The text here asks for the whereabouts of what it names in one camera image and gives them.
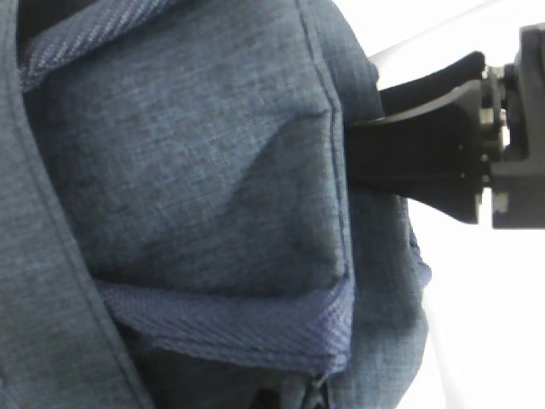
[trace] black bracket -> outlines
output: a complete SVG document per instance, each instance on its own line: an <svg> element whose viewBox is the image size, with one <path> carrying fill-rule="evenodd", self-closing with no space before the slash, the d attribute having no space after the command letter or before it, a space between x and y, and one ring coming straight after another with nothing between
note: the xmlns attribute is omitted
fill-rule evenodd
<svg viewBox="0 0 545 409"><path fill-rule="evenodd" d="M530 26L514 64L487 67L476 52L382 91L385 118L345 131L349 182L468 223L491 187L495 228L545 228L544 67L545 26Z"/></svg>

